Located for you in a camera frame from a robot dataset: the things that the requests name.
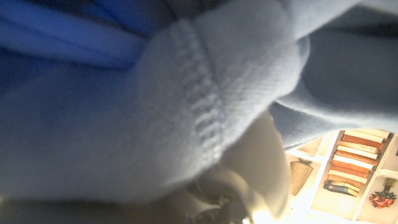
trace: lampshade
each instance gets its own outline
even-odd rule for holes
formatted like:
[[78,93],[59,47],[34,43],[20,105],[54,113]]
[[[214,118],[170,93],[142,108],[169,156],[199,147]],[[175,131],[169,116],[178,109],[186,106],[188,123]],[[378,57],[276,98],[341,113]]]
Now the lampshade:
[[304,186],[307,179],[313,170],[313,167],[309,165],[311,161],[299,158],[299,161],[290,163],[290,173],[292,175],[291,186],[292,194],[296,196],[301,188]]

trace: small plant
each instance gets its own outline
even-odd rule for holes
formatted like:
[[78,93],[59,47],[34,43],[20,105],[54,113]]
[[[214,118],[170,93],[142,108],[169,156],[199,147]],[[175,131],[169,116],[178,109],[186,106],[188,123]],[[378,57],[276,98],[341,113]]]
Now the small plant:
[[372,203],[373,207],[375,208],[390,207],[397,198],[397,195],[394,195],[393,192],[390,193],[387,191],[382,191],[375,193],[376,194],[372,194],[369,197],[369,201]]
[[377,208],[385,208],[390,207],[395,199],[397,199],[397,195],[394,195],[393,192],[389,192],[391,187],[395,186],[397,180],[393,178],[386,178],[384,180],[384,190],[382,192],[375,192],[375,194],[371,194],[369,197],[369,201],[372,203],[373,207]]

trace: red book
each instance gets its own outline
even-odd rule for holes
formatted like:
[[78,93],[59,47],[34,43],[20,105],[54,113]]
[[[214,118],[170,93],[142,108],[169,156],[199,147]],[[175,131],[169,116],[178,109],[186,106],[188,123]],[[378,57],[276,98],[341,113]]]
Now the red book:
[[354,136],[349,136],[349,135],[346,135],[346,134],[343,135],[341,140],[352,142],[352,143],[356,143],[356,144],[363,144],[365,146],[376,147],[378,150],[381,150],[381,148],[383,147],[382,143],[370,141],[370,140],[367,140],[367,139],[361,139],[361,138],[357,138],[357,137],[354,137]]
[[369,173],[369,169],[367,169],[365,167],[360,167],[360,166],[357,166],[357,165],[354,165],[354,164],[349,164],[349,163],[340,162],[340,161],[332,161],[331,163],[333,165],[335,165],[335,166],[340,166],[340,167],[353,169],[353,170],[360,171],[360,172],[365,173],[365,174]]
[[345,168],[345,167],[339,167],[336,165],[331,165],[330,170],[335,170],[338,172],[343,172],[345,174],[351,174],[351,175],[355,175],[357,177],[362,177],[362,178],[368,178],[368,174],[362,173],[360,171],[356,171],[356,170],[352,170],[349,168]]
[[351,158],[351,159],[356,159],[358,161],[366,162],[366,163],[372,164],[374,166],[377,166],[379,164],[377,162],[377,160],[375,160],[375,159],[371,159],[371,158],[368,158],[368,157],[360,156],[360,155],[353,154],[353,153],[350,153],[350,152],[337,150],[336,151],[336,155],[344,156],[344,157]]

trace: red flowers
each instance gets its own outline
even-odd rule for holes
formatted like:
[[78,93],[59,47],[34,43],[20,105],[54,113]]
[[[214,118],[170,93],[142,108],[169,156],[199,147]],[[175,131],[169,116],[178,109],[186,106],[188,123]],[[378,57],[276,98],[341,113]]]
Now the red flowers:
[[373,207],[384,208],[390,207],[394,203],[394,200],[397,198],[397,195],[394,193],[389,193],[386,191],[383,192],[375,192],[376,194],[372,194],[369,197],[369,201],[372,203]]

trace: book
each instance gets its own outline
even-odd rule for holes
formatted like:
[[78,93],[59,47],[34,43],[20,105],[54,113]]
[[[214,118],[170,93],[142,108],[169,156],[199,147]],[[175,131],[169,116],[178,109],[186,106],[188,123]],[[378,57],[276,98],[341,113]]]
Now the book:
[[345,151],[341,151],[341,150],[337,150],[336,151],[336,155],[347,157],[347,158],[350,158],[350,159],[356,159],[358,161],[365,162],[367,164],[372,164],[374,166],[377,166],[379,164],[378,161],[375,160],[375,159],[371,159],[371,158],[368,158],[368,157],[360,156],[360,155],[357,155],[357,154],[353,154],[353,153],[345,152]]
[[360,167],[360,166],[357,166],[357,165],[354,165],[354,164],[349,164],[349,163],[341,162],[341,161],[337,161],[337,160],[332,160],[331,163],[333,165],[335,165],[335,166],[340,166],[340,167],[353,169],[353,170],[360,171],[360,172],[365,173],[365,174],[369,173],[369,169],[364,168],[364,167]]
[[344,177],[344,178],[347,178],[347,179],[350,179],[350,180],[355,180],[355,181],[358,181],[358,182],[360,182],[362,184],[366,184],[366,182],[368,181],[365,178],[358,177],[358,176],[355,176],[353,174],[346,174],[344,172],[340,172],[340,171],[336,171],[336,170],[329,170],[328,174],[339,175],[340,177]]
[[361,178],[368,178],[368,174],[364,173],[364,172],[360,172],[357,170],[353,170],[350,168],[345,168],[345,167],[340,167],[340,166],[336,166],[336,165],[331,165],[330,170],[335,170],[335,171],[339,171],[339,172],[343,172],[346,174],[351,174],[351,175],[355,175],[357,177],[361,177]]
[[359,149],[353,149],[353,148],[346,147],[346,146],[337,146],[337,150],[350,152],[350,153],[357,154],[357,155],[364,156],[364,157],[368,157],[368,158],[371,158],[371,159],[377,159],[377,157],[379,155],[379,154],[373,154],[373,153],[370,153],[370,152],[361,151]]
[[358,192],[356,192],[355,190],[353,190],[349,187],[324,184],[323,188],[327,189],[331,192],[342,193],[342,194],[346,194],[346,195],[350,195],[350,196],[354,196],[354,197],[358,196]]
[[354,130],[345,130],[344,134],[349,135],[349,136],[354,136],[357,138],[361,138],[361,139],[367,139],[369,141],[374,141],[374,142],[378,142],[378,143],[382,143],[384,141],[384,138],[382,138],[382,137],[374,136],[372,134],[362,133],[362,132],[354,131]]
[[361,188],[363,186],[363,183],[355,181],[355,180],[351,180],[351,179],[347,179],[338,175],[333,175],[333,174],[329,174],[327,180],[332,180],[332,181],[337,181],[337,182],[344,182],[347,184],[351,184],[354,187],[357,188]]
[[349,136],[349,135],[346,135],[346,134],[343,135],[341,140],[352,142],[352,143],[357,143],[357,144],[363,144],[365,146],[372,146],[372,147],[377,148],[378,150],[381,150],[381,148],[383,147],[383,144],[381,144],[381,143],[374,142],[374,141],[369,141],[369,140],[366,140],[366,139],[357,138],[357,137],[354,137],[354,136]]
[[379,150],[376,147],[372,147],[372,146],[365,146],[362,144],[356,144],[356,143],[346,142],[346,141],[337,141],[337,145],[350,147],[352,149],[362,150],[364,152],[370,152],[370,153],[377,154],[377,155],[379,154]]
[[351,159],[351,158],[344,157],[344,156],[339,156],[339,155],[334,155],[333,156],[333,161],[345,162],[345,163],[348,163],[348,164],[352,164],[352,165],[363,167],[363,168],[365,168],[367,170],[371,170],[374,167],[374,165],[372,165],[372,164],[368,164],[368,163],[365,163],[365,162],[358,161],[356,159]]
[[378,129],[357,129],[355,131],[359,131],[359,132],[367,133],[367,134],[372,134],[374,136],[379,136],[379,137],[382,137],[384,139],[387,139],[388,136],[390,135],[390,132],[382,131],[382,130],[378,130]]
[[351,188],[353,190],[355,190],[356,192],[359,192],[361,190],[361,188],[359,187],[355,187],[349,183],[346,182],[341,182],[341,181],[332,181],[332,180],[325,180],[324,181],[325,185],[335,185],[335,186],[343,186],[343,187],[348,187]]

